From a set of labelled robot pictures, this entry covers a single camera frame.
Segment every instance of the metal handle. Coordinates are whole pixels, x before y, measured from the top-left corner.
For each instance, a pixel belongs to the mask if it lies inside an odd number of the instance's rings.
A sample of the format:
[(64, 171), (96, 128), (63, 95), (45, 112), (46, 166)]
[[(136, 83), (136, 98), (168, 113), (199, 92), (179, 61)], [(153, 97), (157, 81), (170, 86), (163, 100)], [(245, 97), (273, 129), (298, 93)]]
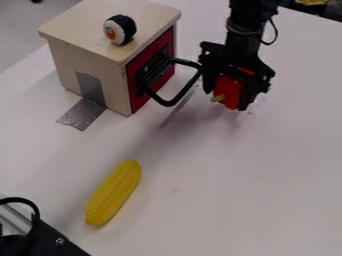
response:
[(188, 66), (197, 69), (196, 74), (187, 82), (187, 84), (180, 90), (180, 92), (171, 100), (164, 100), (158, 94), (156, 94), (149, 87), (144, 87), (142, 90), (147, 93), (152, 99), (158, 102), (160, 105), (164, 107), (172, 107), (176, 105), (185, 94), (191, 89), (191, 87), (196, 83), (198, 78), (202, 75), (202, 66), (196, 62), (178, 59), (178, 58), (170, 58), (169, 62), (171, 65), (180, 64), (183, 66)]

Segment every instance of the red drawer front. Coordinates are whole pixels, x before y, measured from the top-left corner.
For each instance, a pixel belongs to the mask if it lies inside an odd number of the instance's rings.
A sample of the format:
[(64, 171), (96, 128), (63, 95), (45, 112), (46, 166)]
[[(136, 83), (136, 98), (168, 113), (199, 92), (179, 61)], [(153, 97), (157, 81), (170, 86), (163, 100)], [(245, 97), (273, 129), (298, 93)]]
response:
[[(153, 58), (166, 46), (169, 46), (170, 54), (172, 57), (174, 57), (174, 27), (171, 27), (169, 30), (167, 30), (143, 52), (141, 52), (137, 57), (131, 60), (126, 66), (129, 96), (133, 114), (137, 112), (150, 99), (150, 96), (148, 96), (147, 94), (144, 94), (142, 97), (138, 96), (136, 72), (143, 66), (145, 66), (151, 58)], [(175, 67), (170, 67), (165, 71), (164, 75), (162, 75), (155, 83), (153, 83), (150, 88), (153, 91), (157, 92), (174, 75), (174, 73)]]

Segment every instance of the screw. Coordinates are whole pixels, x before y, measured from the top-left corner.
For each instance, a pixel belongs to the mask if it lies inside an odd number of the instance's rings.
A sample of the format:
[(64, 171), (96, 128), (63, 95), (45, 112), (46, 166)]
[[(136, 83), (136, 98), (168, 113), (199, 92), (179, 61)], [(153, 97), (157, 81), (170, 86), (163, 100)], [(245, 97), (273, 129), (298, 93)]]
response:
[(56, 240), (56, 246), (57, 247), (62, 247), (63, 245), (64, 245), (64, 239), (63, 238), (58, 238), (57, 240)]

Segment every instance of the silver tape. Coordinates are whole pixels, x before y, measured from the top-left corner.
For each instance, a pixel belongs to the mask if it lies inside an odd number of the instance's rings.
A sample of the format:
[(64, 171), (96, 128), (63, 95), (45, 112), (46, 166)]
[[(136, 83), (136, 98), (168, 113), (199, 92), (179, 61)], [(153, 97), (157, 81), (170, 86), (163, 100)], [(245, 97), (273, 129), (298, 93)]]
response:
[(99, 105), (106, 105), (100, 79), (81, 72), (76, 72), (76, 78), (84, 98), (92, 100)]
[(77, 102), (56, 122), (79, 131), (86, 130), (107, 108), (86, 98)]

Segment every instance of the sushi roll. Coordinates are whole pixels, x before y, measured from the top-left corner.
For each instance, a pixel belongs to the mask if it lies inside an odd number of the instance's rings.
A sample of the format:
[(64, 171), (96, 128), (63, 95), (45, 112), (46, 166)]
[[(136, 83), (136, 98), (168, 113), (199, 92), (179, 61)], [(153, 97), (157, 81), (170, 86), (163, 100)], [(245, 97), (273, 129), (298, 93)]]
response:
[(128, 16), (115, 15), (107, 19), (103, 25), (105, 35), (114, 44), (128, 43), (137, 32), (134, 20)]

